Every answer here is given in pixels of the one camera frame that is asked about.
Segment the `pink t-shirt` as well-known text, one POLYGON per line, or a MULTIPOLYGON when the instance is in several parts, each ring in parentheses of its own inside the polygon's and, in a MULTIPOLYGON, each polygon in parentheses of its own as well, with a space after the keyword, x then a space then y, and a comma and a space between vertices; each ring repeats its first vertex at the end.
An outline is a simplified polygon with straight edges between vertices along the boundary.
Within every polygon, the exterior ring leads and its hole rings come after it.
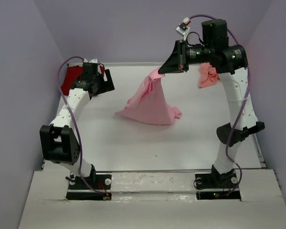
POLYGON ((173 125, 175 119, 181 118, 180 109, 171 107, 165 100, 161 83, 165 75, 159 74, 158 70, 153 70, 144 78, 124 109, 116 115, 148 125, 173 125))

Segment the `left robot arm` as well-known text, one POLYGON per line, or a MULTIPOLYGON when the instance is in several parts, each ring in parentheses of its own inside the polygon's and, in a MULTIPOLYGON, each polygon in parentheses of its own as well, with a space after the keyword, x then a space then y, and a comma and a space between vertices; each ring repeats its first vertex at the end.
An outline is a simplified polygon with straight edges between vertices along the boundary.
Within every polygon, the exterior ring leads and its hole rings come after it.
POLYGON ((83 159, 77 121, 92 97, 115 89, 110 70, 93 75, 83 72, 74 82, 64 105, 49 125, 40 128, 43 158, 68 169, 85 188, 96 183, 94 165, 83 159))

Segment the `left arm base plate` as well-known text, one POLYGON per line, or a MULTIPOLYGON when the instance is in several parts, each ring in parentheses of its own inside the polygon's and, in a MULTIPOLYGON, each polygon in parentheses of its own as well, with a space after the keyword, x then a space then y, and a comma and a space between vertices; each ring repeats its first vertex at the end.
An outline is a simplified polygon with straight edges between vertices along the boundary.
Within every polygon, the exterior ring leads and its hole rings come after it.
POLYGON ((70 174, 65 179, 68 181, 67 200, 107 201, 112 199, 111 174, 97 173, 94 183, 87 177, 84 182, 74 174, 70 174))

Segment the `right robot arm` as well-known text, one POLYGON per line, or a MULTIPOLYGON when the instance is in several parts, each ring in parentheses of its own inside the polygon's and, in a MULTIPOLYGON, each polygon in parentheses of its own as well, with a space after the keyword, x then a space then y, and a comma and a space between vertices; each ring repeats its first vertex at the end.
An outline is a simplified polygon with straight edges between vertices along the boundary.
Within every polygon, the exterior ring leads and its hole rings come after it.
POLYGON ((211 16, 202 22, 202 36, 198 44, 190 44, 189 24, 191 18, 184 18, 176 31, 182 35, 174 43, 172 54, 158 70, 159 74, 183 73, 192 64, 209 63, 215 68, 225 90, 230 121, 217 128, 220 141, 217 158, 211 172, 197 174, 194 185, 198 190, 220 189, 230 184, 238 188, 242 176, 237 176, 234 166, 236 153, 241 143, 250 135, 265 128, 264 122, 257 119, 252 105, 249 87, 250 70, 244 47, 239 43, 230 45, 232 33, 223 19, 211 16))

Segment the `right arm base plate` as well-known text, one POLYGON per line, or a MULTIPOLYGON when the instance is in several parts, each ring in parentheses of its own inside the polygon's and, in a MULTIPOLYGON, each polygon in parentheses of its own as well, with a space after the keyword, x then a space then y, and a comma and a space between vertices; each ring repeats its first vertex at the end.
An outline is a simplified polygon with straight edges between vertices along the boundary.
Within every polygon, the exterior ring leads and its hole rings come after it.
POLYGON ((195 174, 193 185, 196 189, 197 200, 241 200, 238 179, 234 170, 227 174, 211 173, 195 174))

